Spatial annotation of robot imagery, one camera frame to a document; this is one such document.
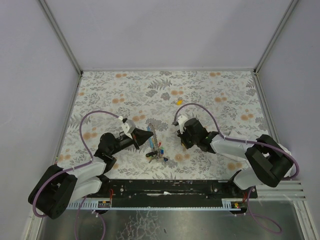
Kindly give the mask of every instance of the leaf pattern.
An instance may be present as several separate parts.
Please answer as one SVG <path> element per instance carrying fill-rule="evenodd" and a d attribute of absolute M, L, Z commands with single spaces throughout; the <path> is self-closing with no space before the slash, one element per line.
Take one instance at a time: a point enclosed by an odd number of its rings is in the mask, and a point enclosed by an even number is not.
<path fill-rule="evenodd" d="M 177 137 L 178 128 L 172 125 L 174 115 L 183 103 L 198 103 L 216 117 L 220 129 L 228 134 L 256 138 L 268 133 L 254 80 L 249 71 L 127 71 L 84 72 L 79 86 L 57 163 L 60 167 L 77 166 L 90 160 L 80 136 L 82 117 L 94 110 L 105 110 L 131 119 L 139 129 L 151 123 L 169 159 L 146 158 L 151 151 L 149 141 L 136 149 L 130 146 L 114 155 L 109 178 L 124 179 L 229 179 L 239 168 L 234 160 L 219 154 L 202 152 L 196 146 L 185 149 Z M 216 128 L 210 116 L 201 108 L 188 106 L 181 112 L 197 118 L 208 131 Z M 115 137 L 122 132 L 118 119 L 103 114 L 92 114 L 84 120 L 82 134 L 94 153 L 104 133 Z"/>

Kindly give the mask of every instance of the gray wall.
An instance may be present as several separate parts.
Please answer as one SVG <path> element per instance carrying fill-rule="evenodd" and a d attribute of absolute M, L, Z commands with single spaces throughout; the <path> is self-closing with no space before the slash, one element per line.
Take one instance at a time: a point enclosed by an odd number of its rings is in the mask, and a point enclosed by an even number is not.
<path fill-rule="evenodd" d="M 320 226 L 320 1 L 302 0 L 260 71 L 280 141 L 299 162 Z"/>
<path fill-rule="evenodd" d="M 0 0 L 0 239 L 17 240 L 77 74 L 35 0 Z"/>
<path fill-rule="evenodd" d="M 291 0 L 47 0 L 83 69 L 253 68 Z"/>

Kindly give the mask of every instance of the reflective floor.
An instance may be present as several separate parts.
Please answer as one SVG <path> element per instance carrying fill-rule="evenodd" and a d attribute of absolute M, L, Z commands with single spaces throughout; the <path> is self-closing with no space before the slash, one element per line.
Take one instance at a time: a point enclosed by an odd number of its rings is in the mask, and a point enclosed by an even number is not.
<path fill-rule="evenodd" d="M 266 215 L 282 227 L 282 235 L 262 229 L 251 216 L 234 217 L 225 211 L 126 211 L 110 210 L 103 216 L 105 240 L 303 240 L 293 205 L 289 202 L 252 202 L 254 213 Z M 75 239 L 75 210 L 58 219 L 43 220 L 38 240 Z M 82 210 L 77 232 L 80 240 L 100 240 L 100 218 Z M 261 220 L 277 231 L 271 223 Z"/>

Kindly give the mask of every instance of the white wall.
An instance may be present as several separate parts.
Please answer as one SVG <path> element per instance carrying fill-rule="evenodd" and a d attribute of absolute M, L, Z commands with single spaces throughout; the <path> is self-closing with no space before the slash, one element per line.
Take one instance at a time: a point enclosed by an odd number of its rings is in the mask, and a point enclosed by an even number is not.
<path fill-rule="evenodd" d="M 300 165 L 299 179 L 320 227 L 320 1 L 302 0 L 260 71 L 280 141 Z"/>
<path fill-rule="evenodd" d="M 77 74 L 35 0 L 0 0 L 0 239 L 21 237 Z"/>
<path fill-rule="evenodd" d="M 47 0 L 81 67 L 253 68 L 291 0 Z"/>

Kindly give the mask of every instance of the patterned tablecloth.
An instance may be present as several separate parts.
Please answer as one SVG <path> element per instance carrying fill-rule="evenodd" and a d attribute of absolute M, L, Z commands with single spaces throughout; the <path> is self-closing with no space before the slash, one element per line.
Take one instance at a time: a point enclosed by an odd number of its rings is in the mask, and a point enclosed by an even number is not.
<path fill-rule="evenodd" d="M 152 123 L 158 141 L 169 158 L 145 157 L 151 151 L 147 141 L 140 150 L 129 147 L 115 154 L 113 169 L 106 175 L 118 179 L 228 179 L 235 171 L 247 168 L 246 161 L 235 161 L 220 154 L 202 152 L 196 146 L 185 149 L 173 126 L 176 103 L 202 104 L 217 118 L 223 133 L 235 130 L 256 138 L 267 133 L 255 85 L 249 71 L 130 71 L 85 72 L 69 120 L 58 165 L 66 168 L 90 160 L 79 136 L 82 117 L 94 110 L 106 110 L 127 117 L 137 128 L 147 129 Z M 201 108 L 187 106 L 181 114 L 197 117 L 208 131 L 215 126 Z M 94 153 L 103 133 L 116 137 L 121 122 L 107 114 L 89 116 L 82 127 L 83 137 Z"/>

